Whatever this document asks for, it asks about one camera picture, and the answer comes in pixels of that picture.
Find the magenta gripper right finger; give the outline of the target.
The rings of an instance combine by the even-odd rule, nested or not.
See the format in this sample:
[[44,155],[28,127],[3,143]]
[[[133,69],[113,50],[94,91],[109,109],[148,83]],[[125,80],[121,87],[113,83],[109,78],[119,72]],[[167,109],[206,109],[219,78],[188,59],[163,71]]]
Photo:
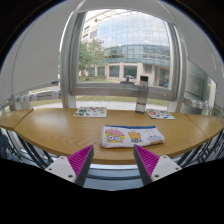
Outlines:
[[134,146],[133,154],[144,185],[181,170],[167,155],[158,156],[138,145]]

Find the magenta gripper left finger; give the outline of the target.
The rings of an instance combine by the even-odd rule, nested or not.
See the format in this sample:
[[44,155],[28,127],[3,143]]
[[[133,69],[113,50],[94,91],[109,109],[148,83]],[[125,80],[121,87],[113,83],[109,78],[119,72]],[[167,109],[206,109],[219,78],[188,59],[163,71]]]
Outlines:
[[74,154],[58,157],[46,171],[69,182],[83,186],[94,155],[94,147],[87,146]]

